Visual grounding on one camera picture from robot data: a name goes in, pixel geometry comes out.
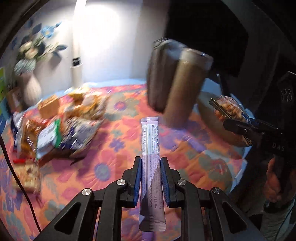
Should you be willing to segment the person right hand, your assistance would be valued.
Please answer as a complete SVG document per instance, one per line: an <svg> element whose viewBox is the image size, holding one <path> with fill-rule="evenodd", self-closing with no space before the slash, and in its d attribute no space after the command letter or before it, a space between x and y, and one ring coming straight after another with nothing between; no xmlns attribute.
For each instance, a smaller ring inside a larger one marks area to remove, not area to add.
<svg viewBox="0 0 296 241"><path fill-rule="evenodd" d="M286 204L290 200L292 200L293 196L289 193L284 197L282 194L280 194L281 188L280 188L280 182L276 176L276 174L273 171L273 166L275 163L275 159L272 158L267 166L267 172L266 177L267 180L264 185L264 195L267 199L267 201L276 203L277 201L281 201L283 204Z"/></svg>

